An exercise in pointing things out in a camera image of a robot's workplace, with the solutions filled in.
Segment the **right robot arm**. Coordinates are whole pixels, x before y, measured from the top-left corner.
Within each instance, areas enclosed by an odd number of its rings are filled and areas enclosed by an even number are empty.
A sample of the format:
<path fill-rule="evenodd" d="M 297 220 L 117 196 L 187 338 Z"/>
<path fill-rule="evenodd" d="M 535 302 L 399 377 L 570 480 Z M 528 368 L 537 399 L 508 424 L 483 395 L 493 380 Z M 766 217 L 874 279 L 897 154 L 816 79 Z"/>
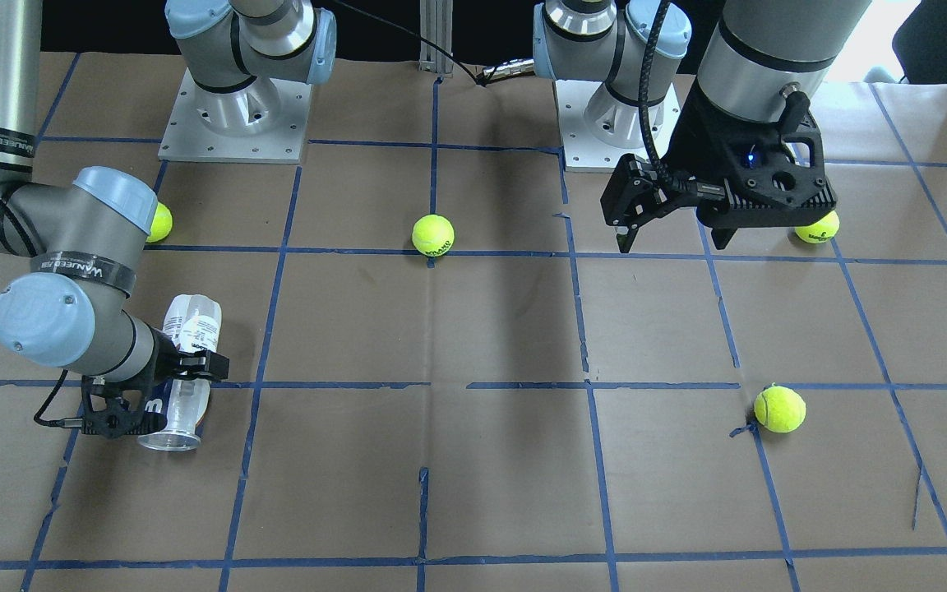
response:
<path fill-rule="evenodd" d="M 68 185 L 31 181 L 42 4 L 0 1 L 0 252 L 30 273 L 0 293 L 0 344 L 33 363 L 124 390 L 227 363 L 180 354 L 125 300 L 157 196 L 138 178 L 89 166 Z M 187 61 L 160 154 L 177 161 L 296 164 L 308 91 L 330 79 L 337 22 L 308 1 L 169 1 Z"/>

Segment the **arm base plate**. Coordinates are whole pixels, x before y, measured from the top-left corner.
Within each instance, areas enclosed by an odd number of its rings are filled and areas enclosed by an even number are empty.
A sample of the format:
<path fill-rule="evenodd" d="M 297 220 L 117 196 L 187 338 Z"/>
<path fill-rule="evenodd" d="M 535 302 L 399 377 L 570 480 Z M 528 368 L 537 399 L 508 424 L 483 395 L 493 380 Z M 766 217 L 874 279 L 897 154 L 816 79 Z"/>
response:
<path fill-rule="evenodd" d="M 158 150 L 161 160 L 207 164 L 301 164 L 313 86 L 260 77 L 216 94 L 184 72 Z"/>
<path fill-rule="evenodd" d="M 647 157 L 635 106 L 617 101 L 602 82 L 557 80 L 553 86 L 567 172 L 610 173 L 626 154 Z"/>

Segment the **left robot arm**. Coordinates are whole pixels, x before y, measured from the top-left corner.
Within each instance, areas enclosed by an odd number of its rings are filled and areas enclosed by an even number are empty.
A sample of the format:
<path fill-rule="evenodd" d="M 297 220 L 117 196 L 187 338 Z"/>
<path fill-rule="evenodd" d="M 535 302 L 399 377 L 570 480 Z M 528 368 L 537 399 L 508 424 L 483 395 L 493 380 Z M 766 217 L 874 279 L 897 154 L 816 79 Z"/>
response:
<path fill-rule="evenodd" d="M 718 250 L 739 229 L 806 226 L 834 212 L 811 99 L 866 1 L 727 1 L 668 149 L 654 117 L 695 27 L 670 1 L 546 1 L 534 8 L 534 71 L 601 83 L 632 130 L 600 199 L 617 248 L 682 207 Z"/>

